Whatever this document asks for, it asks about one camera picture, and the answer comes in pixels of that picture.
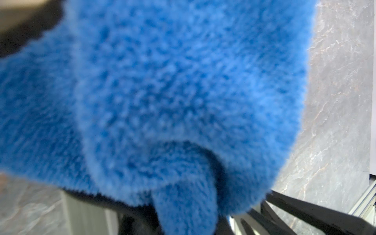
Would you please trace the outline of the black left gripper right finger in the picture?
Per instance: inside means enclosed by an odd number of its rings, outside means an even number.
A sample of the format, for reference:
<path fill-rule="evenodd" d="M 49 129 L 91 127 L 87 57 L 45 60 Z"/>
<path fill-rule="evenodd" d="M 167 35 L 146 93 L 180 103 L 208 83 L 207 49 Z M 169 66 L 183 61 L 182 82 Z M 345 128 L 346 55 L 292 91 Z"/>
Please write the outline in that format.
<path fill-rule="evenodd" d="M 216 225 L 215 235 L 235 235 L 226 217 L 220 217 Z"/>

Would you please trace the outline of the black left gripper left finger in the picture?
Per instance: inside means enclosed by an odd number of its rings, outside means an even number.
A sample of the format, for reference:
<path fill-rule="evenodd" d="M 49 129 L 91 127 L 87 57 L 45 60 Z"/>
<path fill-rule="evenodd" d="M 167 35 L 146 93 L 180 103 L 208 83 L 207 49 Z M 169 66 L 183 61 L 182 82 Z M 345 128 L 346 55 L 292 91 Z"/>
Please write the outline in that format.
<path fill-rule="evenodd" d="M 29 15 L 1 32 L 1 57 L 16 53 L 28 41 L 38 39 L 45 31 L 54 28 L 64 15 L 63 3 L 47 1 L 41 6 L 14 10 L 28 12 Z"/>

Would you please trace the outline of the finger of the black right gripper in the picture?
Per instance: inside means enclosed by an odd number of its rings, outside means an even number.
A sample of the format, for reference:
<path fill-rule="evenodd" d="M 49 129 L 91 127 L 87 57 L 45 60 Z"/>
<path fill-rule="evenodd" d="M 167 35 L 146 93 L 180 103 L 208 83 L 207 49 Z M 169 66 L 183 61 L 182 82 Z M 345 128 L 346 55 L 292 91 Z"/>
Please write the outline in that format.
<path fill-rule="evenodd" d="M 266 201 L 239 216 L 244 235 L 297 235 Z"/>
<path fill-rule="evenodd" d="M 376 227 L 360 217 L 328 209 L 272 191 L 266 201 L 327 235 L 374 235 Z"/>

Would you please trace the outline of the green picture frame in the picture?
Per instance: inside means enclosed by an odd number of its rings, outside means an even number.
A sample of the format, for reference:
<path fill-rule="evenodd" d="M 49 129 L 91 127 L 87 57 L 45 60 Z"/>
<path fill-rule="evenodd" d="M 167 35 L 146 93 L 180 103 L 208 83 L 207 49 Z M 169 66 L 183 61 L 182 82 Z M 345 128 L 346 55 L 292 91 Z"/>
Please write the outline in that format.
<path fill-rule="evenodd" d="M 117 213 L 99 206 L 81 202 L 60 192 L 69 235 L 116 235 Z"/>

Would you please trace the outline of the blue microfiber cloth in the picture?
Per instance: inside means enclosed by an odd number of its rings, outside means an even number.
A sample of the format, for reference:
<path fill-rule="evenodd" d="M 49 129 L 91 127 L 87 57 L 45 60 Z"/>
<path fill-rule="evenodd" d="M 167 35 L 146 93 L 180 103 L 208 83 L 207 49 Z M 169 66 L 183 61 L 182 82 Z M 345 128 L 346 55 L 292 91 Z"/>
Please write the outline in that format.
<path fill-rule="evenodd" d="M 265 197 L 295 143 L 315 6 L 64 1 L 1 57 L 1 171 L 212 235 Z"/>

